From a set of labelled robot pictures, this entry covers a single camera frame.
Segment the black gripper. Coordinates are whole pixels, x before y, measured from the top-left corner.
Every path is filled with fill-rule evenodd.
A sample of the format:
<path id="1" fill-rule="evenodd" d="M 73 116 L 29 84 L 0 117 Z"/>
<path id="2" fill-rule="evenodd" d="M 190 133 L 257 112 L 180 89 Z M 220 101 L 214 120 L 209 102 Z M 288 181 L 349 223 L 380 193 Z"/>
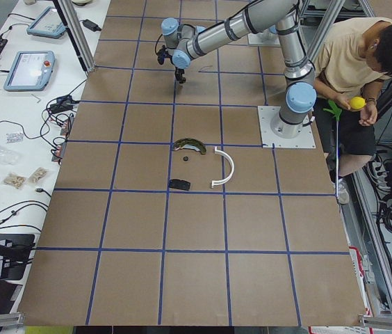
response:
<path id="1" fill-rule="evenodd" d="M 179 83 L 181 83 L 181 82 L 182 83 L 186 83 L 186 78 L 184 77 L 184 75 L 185 75 L 185 70 L 184 69 L 180 69 L 180 68 L 176 67 L 175 71 L 174 71 L 174 75 L 175 75 L 175 77 L 178 77 L 177 81 Z"/>

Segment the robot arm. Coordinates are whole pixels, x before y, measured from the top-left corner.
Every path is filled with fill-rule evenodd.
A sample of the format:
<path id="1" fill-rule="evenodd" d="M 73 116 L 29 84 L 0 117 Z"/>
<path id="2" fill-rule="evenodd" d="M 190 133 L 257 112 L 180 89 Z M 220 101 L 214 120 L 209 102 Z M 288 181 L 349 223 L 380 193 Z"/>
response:
<path id="1" fill-rule="evenodd" d="M 306 126 L 317 94 L 315 69 L 300 33 L 299 1 L 252 1 L 232 16 L 208 28 L 179 22 L 173 17 L 161 23 L 165 44 L 156 49 L 159 64 L 170 60 L 175 79 L 183 84 L 191 61 L 233 41 L 247 38 L 254 46 L 276 42 L 284 57 L 285 101 L 270 122 L 282 138 L 293 138 Z"/>

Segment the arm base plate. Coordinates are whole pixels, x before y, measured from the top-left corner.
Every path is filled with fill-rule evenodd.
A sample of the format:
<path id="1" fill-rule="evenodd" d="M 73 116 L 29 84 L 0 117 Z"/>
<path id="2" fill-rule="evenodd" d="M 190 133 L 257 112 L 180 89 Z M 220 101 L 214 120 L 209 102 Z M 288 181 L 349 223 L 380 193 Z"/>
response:
<path id="1" fill-rule="evenodd" d="M 247 41 L 249 45 L 257 47 L 280 47 L 278 35 L 268 29 L 257 34 L 250 33 Z"/>
<path id="2" fill-rule="evenodd" d="M 263 148 L 315 149 L 310 117 L 298 125 L 286 124 L 279 117 L 280 106 L 257 106 Z"/>

